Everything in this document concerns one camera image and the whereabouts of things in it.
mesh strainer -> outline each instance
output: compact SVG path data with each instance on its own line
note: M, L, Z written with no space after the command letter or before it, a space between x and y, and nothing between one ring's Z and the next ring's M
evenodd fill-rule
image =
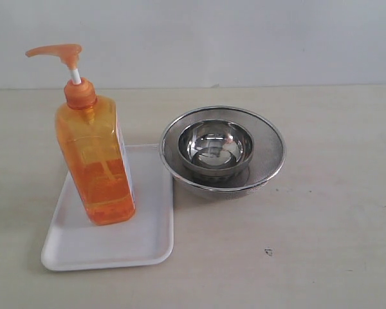
M239 124L246 128L254 139L253 158L249 166L227 182L208 184L197 181L180 158L180 134L191 124L208 119ZM230 106L209 106L179 116L164 130L159 150L161 160L176 181L194 194L212 199L239 198L256 191L280 171L286 156L283 137L273 124L251 111Z

plastic bottle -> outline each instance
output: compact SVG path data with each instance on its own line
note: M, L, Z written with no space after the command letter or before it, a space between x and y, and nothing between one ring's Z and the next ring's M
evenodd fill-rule
M135 214L129 162L114 100L96 95L77 69L77 44L42 46L26 52L58 56L71 80L55 117L57 140L89 219L96 225L127 221Z

beige table surface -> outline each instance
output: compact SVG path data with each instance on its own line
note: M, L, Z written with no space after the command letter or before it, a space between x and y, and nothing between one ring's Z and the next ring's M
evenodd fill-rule
M282 132L286 163L239 200L175 186L162 264L53 273L40 253L67 171L53 128L64 96L0 91L0 309L386 308L386 86L99 94L118 102L127 144L158 142L199 106L251 109Z

metal bowl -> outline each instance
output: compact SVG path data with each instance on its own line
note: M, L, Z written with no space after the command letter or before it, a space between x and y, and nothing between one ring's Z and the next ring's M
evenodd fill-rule
M224 120L246 128L253 138L252 159L241 173L223 182L198 180L179 153L179 138L187 128L206 120ZM286 146L279 130L262 116L241 108L209 106L179 116L164 130L159 152L164 166L183 187L204 198L233 199L250 194L271 180L283 166Z
M237 176L253 156L253 137L231 121L195 122L180 134L178 150L183 165L202 183L225 182Z

white tray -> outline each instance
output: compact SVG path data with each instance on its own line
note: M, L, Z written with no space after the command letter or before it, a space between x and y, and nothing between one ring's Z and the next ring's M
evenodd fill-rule
M68 173L44 243L42 264L54 271L158 264L173 249L172 177L157 145L127 146L136 214L97 227L87 218Z

